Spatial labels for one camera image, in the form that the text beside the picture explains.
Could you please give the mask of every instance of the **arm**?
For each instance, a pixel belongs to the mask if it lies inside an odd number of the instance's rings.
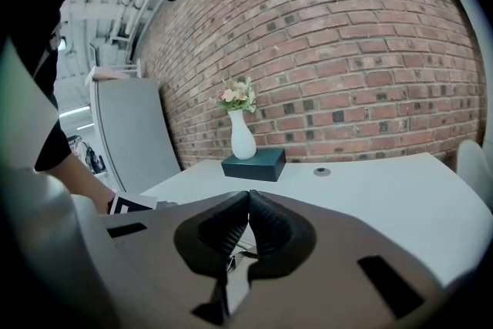
[[[115,193],[95,178],[75,155],[68,155],[59,165],[45,172],[62,181],[70,193],[91,199],[100,214],[108,212],[108,203]]]

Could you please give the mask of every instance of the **dark green box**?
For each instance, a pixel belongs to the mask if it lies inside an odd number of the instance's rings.
[[[232,155],[221,162],[226,177],[259,181],[277,181],[285,164],[282,148],[258,149],[253,158],[241,160]]]

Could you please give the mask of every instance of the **brick wall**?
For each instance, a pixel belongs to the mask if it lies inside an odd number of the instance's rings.
[[[179,0],[141,57],[184,167],[231,154],[210,99],[229,77],[255,81],[257,145],[294,161],[443,159],[484,128],[485,78],[456,0]]]

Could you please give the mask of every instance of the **ceiling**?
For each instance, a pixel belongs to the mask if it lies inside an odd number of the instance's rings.
[[[65,0],[60,10],[65,49],[59,50],[55,96],[59,111],[88,106],[84,86],[93,66],[136,62],[132,50],[164,0]],[[92,123],[90,111],[60,119],[67,136]]]

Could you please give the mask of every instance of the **white desk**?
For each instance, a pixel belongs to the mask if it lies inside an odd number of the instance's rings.
[[[327,167],[327,177],[314,175]],[[204,160],[147,190],[178,204],[259,190],[350,214],[415,255],[442,285],[475,267],[493,236],[493,216],[476,193],[427,153],[355,163],[288,163],[276,183],[225,177]]]

